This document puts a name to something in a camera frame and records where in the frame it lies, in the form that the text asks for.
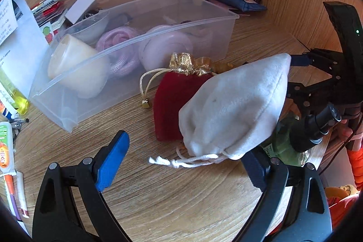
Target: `plastic storage box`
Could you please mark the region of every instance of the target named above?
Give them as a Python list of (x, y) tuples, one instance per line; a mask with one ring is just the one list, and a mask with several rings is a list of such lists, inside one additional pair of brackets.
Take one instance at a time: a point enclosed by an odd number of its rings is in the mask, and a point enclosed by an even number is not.
[[(161, 47), (160, 51), (166, 50), (162, 48), (164, 39), (160, 37), (169, 36), (171, 33), (182, 34), (190, 40), (191, 46), (187, 48), (195, 58), (208, 56), (213, 61), (223, 59), (228, 50), (235, 19), (238, 17), (205, 0), (135, 0), (100, 11), (97, 15), (55, 36), (33, 81), (30, 101), (50, 120), (71, 132), (79, 122), (140, 94), (139, 79), (146, 69), (140, 62), (123, 77), (110, 73), (101, 92), (88, 99), (80, 98), (77, 92), (66, 86), (64, 82), (72, 75), (81, 72), (92, 75), (91, 72), (94, 69), (92, 65), (97, 64), (95, 63), (97, 59), (105, 59), (107, 56), (106, 58), (109, 58), (112, 63), (114, 57), (123, 51), (136, 50), (140, 54), (140, 60), (150, 58), (149, 60), (153, 61), (155, 57), (157, 58), (159, 50), (143, 51), (141, 54), (139, 49), (157, 40), (157, 44)], [(49, 79), (50, 58), (64, 35), (71, 34), (91, 47), (95, 47), (103, 33), (120, 26), (135, 28), (140, 35), (105, 49), (54, 79)], [(160, 28), (148, 33), (156, 26)], [(167, 66), (168, 61), (165, 61), (163, 67)]]

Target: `cream colored cup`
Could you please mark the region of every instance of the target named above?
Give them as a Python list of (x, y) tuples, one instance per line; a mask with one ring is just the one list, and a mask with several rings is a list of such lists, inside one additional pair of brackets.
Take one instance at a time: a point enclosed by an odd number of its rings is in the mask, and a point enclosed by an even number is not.
[[(48, 77), (54, 79), (97, 53), (98, 51), (88, 44), (66, 34), (50, 58)], [(108, 56), (100, 57), (68, 74), (60, 80), (60, 83), (75, 90), (77, 96), (81, 99), (93, 98), (105, 86), (110, 72), (110, 65)]]

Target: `wooden desk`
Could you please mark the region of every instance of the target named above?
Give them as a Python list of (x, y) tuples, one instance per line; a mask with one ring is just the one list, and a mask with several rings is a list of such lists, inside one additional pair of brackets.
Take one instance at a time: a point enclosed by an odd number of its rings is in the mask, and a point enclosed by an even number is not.
[[(305, 48), (262, 15), (236, 22), (227, 61), (254, 61), (280, 52), (300, 54)], [(311, 84), (327, 74), (313, 68), (291, 70), (290, 81)], [(104, 197), (116, 219), (134, 241), (231, 241), (246, 222), (261, 192), (252, 186), (240, 161), (195, 169), (149, 165), (149, 156), (175, 157), (175, 145), (157, 142), (152, 110), (140, 108), (140, 97), (124, 101), (82, 122), (71, 134), (61, 130), (34, 107), (30, 123), (16, 140), (15, 163), (24, 173), (31, 232), (34, 207), (48, 165), (75, 165), (109, 144), (118, 130), (129, 133), (131, 143), (112, 186)], [(327, 141), (314, 149), (318, 166)], [(78, 190), (75, 200), (86, 229), (95, 233)], [(287, 205), (286, 190), (272, 225), (279, 223)]]

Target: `yellow liquid bottle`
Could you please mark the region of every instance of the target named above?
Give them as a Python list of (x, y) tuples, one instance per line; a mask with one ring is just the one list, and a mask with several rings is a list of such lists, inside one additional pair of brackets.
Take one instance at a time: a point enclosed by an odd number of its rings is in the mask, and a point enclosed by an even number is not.
[(29, 102), (24, 95), (15, 87), (0, 67), (0, 93), (20, 115), (24, 115), (28, 111)]

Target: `black spray nozzle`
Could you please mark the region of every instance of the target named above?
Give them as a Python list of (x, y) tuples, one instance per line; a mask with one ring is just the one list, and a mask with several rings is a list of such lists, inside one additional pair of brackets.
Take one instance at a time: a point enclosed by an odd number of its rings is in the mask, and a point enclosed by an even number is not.
[(290, 143), (298, 152), (305, 152), (322, 141), (322, 137), (342, 120), (337, 108), (332, 103), (316, 115), (308, 115), (296, 121), (290, 130)]

